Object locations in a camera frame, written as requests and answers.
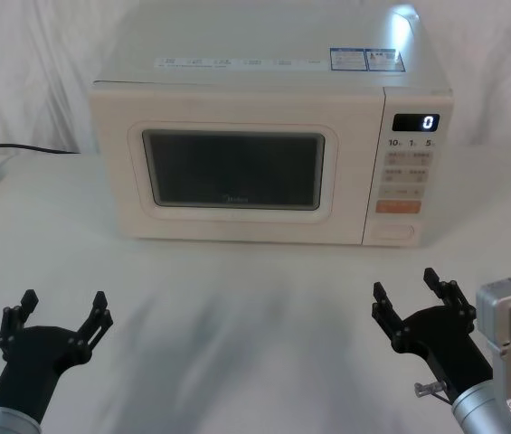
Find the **blue label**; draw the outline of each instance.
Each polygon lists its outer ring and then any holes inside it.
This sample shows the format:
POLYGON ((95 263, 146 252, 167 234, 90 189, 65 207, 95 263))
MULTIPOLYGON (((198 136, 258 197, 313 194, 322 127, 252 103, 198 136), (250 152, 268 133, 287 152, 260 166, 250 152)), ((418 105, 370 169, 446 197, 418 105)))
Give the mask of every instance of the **blue label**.
POLYGON ((368 71, 363 48, 331 48, 331 71, 368 71))
POLYGON ((369 71, 406 72, 402 55, 394 48, 366 48, 365 58, 369 71))

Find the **microwave oven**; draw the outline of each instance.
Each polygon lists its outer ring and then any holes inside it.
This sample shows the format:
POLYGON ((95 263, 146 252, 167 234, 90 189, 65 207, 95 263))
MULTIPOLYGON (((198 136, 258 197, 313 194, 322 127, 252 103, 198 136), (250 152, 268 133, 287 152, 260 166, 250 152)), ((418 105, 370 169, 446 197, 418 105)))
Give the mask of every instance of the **microwave oven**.
POLYGON ((413 8, 142 4, 90 92, 139 238, 418 244, 452 93, 413 8))

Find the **metal robot arm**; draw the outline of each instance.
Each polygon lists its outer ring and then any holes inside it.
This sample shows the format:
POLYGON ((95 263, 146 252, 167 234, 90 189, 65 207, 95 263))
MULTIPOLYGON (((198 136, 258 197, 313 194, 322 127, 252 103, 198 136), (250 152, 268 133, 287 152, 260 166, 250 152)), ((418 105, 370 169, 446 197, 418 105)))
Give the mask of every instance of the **metal robot arm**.
POLYGON ((511 278, 484 286, 477 297, 478 329, 495 354, 490 365, 470 336, 477 312, 458 283, 440 282, 433 269, 424 281, 444 306, 430 307, 401 320, 380 283, 374 284, 372 316, 397 353, 423 358, 437 382, 415 384, 418 397, 446 392, 466 434, 511 434, 511 278))
POLYGON ((35 292, 28 290, 20 306, 4 309, 0 349, 6 366, 0 376, 0 434, 40 434, 60 376, 72 366, 87 363, 112 326, 101 291, 76 332, 52 326, 24 328, 37 304, 35 292))

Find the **silver cylinder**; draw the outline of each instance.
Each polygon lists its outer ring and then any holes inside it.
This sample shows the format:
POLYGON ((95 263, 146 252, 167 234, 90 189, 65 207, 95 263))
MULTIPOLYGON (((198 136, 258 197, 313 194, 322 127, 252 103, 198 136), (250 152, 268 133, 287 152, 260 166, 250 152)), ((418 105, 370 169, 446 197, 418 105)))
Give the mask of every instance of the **silver cylinder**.
POLYGON ((0 434, 41 434, 40 424, 20 411, 0 407, 0 434))
POLYGON ((452 404, 452 414, 465 434, 511 434, 511 418, 499 408, 492 380, 462 393, 452 404))

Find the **white table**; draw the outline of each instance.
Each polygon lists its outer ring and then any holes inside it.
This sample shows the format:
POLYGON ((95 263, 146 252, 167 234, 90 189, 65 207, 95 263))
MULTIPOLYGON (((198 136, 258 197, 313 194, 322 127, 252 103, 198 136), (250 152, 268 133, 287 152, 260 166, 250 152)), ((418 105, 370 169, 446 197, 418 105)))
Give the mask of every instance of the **white table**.
POLYGON ((408 250, 126 239, 97 156, 18 156, 0 178, 0 318, 33 288, 29 326, 78 328, 98 290, 115 320, 62 376, 45 433, 459 432, 414 396, 432 376, 393 352, 372 285, 407 316, 439 302, 425 267, 472 302, 510 276, 511 147, 446 149, 408 250))

